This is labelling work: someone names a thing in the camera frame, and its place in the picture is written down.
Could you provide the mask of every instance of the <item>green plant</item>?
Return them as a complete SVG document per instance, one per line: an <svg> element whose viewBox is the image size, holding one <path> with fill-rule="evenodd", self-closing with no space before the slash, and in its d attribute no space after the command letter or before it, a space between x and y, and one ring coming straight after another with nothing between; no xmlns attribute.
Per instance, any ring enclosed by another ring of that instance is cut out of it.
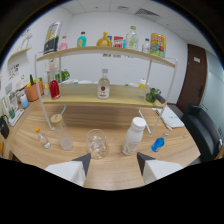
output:
<svg viewBox="0 0 224 224"><path fill-rule="evenodd" d="M156 95L158 94L155 88L150 88L150 92L146 94L145 100L154 103L156 101Z"/></svg>
<svg viewBox="0 0 224 224"><path fill-rule="evenodd" d="M62 78L62 82L64 82L65 80L68 80L70 78L70 73L68 72L67 69L65 69L64 71L61 71L61 78ZM55 74L55 79L58 81L58 83L60 83L60 75Z"/></svg>

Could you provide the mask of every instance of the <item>glass jar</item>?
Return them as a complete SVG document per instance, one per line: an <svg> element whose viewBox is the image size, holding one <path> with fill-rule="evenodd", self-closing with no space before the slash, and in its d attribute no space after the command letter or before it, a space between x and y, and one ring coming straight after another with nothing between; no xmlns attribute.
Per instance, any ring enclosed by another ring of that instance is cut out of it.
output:
<svg viewBox="0 0 224 224"><path fill-rule="evenodd" d="M51 124L54 127L54 132L58 138L61 147L64 150L72 150L73 143L72 138L68 132L68 128L64 123L64 119L61 114L55 114L51 117Z"/></svg>

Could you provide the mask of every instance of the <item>lid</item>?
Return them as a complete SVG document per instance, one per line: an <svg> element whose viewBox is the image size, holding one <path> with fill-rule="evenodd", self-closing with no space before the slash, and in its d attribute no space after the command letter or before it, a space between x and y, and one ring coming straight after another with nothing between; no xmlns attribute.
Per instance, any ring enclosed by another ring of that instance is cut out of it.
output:
<svg viewBox="0 0 224 224"><path fill-rule="evenodd" d="M16 90L21 90L26 87L30 82L30 77L25 78L24 75L21 76L20 81L16 84Z"/></svg>
<svg viewBox="0 0 224 224"><path fill-rule="evenodd" d="M102 69L102 73L108 73L108 69Z"/></svg>
<svg viewBox="0 0 224 224"><path fill-rule="evenodd" d="M39 133L39 132L40 132L40 128L36 128L35 131L36 131L37 133Z"/></svg>
<svg viewBox="0 0 224 224"><path fill-rule="evenodd" d="M63 117L61 114L55 114L51 117L51 124L54 127L58 127L58 126L62 125L62 123L63 123Z"/></svg>
<svg viewBox="0 0 224 224"><path fill-rule="evenodd" d="M132 120L131 126L134 127L134 128L137 128L139 130L144 130L145 126L146 126L146 122L141 117L135 117Z"/></svg>

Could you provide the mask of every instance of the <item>label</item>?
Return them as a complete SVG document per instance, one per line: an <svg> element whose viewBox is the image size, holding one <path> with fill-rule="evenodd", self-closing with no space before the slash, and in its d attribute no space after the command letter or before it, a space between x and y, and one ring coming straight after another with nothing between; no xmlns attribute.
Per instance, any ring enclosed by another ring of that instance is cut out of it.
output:
<svg viewBox="0 0 224 224"><path fill-rule="evenodd" d="M78 47L82 47L82 43L83 43L83 40L82 39L79 39Z"/></svg>
<svg viewBox="0 0 224 224"><path fill-rule="evenodd" d="M139 142L125 142L122 152L125 155L132 155L138 147Z"/></svg>
<svg viewBox="0 0 224 224"><path fill-rule="evenodd" d="M166 53L166 38L161 34L152 33L149 54L165 58L165 53Z"/></svg>
<svg viewBox="0 0 224 224"><path fill-rule="evenodd" d="M98 87L98 98L107 99L109 97L110 89L105 86Z"/></svg>

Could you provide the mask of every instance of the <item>red bottle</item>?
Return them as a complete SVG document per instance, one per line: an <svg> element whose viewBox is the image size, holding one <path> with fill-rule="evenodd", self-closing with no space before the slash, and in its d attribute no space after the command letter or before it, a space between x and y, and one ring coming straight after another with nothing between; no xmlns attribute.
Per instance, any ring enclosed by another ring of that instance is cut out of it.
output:
<svg viewBox="0 0 224 224"><path fill-rule="evenodd" d="M51 99L56 100L57 98L60 97L60 90L58 86L57 80L54 80L54 75L51 75L49 77L49 89L51 93Z"/></svg>

